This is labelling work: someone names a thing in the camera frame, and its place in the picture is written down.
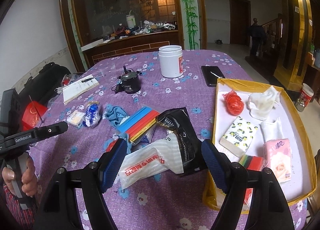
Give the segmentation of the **person left hand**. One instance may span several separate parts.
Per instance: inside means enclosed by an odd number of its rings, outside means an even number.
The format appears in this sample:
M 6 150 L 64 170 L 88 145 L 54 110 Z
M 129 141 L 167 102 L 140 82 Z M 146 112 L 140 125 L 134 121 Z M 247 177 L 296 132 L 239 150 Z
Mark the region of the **person left hand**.
M 26 194 L 26 196 L 33 197 L 37 192 L 37 178 L 35 175 L 35 166 L 33 159 L 29 156 L 26 160 L 26 171 L 21 176 L 22 181 L 22 192 Z M 15 173 L 13 170 L 4 167 L 2 170 L 2 177 L 5 185 L 10 190 L 12 195 L 16 195 L 14 187 L 12 185 L 12 181 L 15 180 Z

